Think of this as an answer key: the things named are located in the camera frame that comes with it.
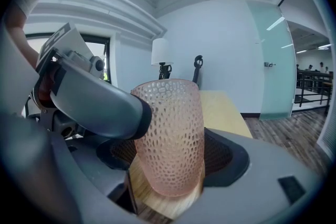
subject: glass door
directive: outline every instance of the glass door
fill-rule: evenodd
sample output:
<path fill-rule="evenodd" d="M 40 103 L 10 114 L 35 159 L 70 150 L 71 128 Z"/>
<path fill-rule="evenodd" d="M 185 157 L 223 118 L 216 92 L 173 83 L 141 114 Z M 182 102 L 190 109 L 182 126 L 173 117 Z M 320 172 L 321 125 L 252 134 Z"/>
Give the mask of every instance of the glass door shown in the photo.
<path fill-rule="evenodd" d="M 247 1 L 254 18 L 264 56 L 264 98 L 260 120 L 291 115 L 296 87 L 293 40 L 278 6 Z"/>

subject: fluorescent light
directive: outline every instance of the fluorescent light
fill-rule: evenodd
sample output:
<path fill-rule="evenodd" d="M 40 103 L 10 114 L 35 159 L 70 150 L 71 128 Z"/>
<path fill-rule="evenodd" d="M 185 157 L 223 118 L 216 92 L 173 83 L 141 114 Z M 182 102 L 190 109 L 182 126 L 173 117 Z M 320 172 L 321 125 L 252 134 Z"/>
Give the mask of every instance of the fluorescent light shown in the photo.
<path fill-rule="evenodd" d="M 320 46 L 319 49 L 320 49 L 320 48 L 327 48 L 327 47 L 330 47 L 330 46 L 331 46 L 331 44 L 323 45 L 323 46 Z"/>
<path fill-rule="evenodd" d="M 273 27 L 277 26 L 278 24 L 280 24 L 285 18 L 282 16 L 279 19 L 277 19 L 275 21 L 275 23 L 273 23 L 270 27 L 268 27 L 266 30 L 270 31 Z"/>
<path fill-rule="evenodd" d="M 284 49 L 284 48 L 287 48 L 287 47 L 289 47 L 289 46 L 293 46 L 293 44 L 289 44 L 289 45 L 287 45 L 287 46 L 283 46 L 283 47 L 281 47 L 281 48 Z"/>

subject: pink vase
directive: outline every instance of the pink vase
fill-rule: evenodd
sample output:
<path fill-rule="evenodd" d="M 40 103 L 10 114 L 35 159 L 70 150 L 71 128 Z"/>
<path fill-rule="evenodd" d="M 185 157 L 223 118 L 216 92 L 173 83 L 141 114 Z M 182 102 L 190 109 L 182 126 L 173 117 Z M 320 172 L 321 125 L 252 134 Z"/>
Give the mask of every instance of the pink vase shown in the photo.
<path fill-rule="evenodd" d="M 144 174 L 166 196 L 191 192 L 204 161 L 204 123 L 198 86 L 180 79 L 157 80 L 131 91 L 152 109 L 151 125 L 135 140 Z"/>

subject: black railing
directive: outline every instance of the black railing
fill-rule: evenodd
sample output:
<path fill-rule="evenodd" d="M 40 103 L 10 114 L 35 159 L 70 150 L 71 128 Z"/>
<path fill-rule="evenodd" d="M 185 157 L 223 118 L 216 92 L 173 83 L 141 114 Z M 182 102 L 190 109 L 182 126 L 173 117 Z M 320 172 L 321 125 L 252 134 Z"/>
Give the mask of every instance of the black railing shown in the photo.
<path fill-rule="evenodd" d="M 303 71 L 297 70 L 297 83 L 296 88 L 301 89 L 300 94 L 295 94 L 295 104 L 300 104 L 300 107 L 303 103 L 312 103 L 312 102 L 320 102 L 327 101 L 326 105 L 326 113 L 328 112 L 329 102 L 331 99 L 332 93 L 332 75 L 320 73 L 317 71 Z M 312 96 L 312 95 L 321 95 L 320 100 L 304 100 L 304 96 Z"/>

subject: lamp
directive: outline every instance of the lamp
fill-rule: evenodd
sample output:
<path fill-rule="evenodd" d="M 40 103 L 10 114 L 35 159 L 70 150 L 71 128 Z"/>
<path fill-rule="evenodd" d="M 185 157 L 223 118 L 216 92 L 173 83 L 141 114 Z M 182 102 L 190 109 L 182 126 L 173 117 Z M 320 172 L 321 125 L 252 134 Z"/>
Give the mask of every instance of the lamp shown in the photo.
<path fill-rule="evenodd" d="M 153 41 L 152 66 L 160 66 L 159 79 L 168 79 L 172 72 L 173 56 L 168 40 L 158 38 Z"/>

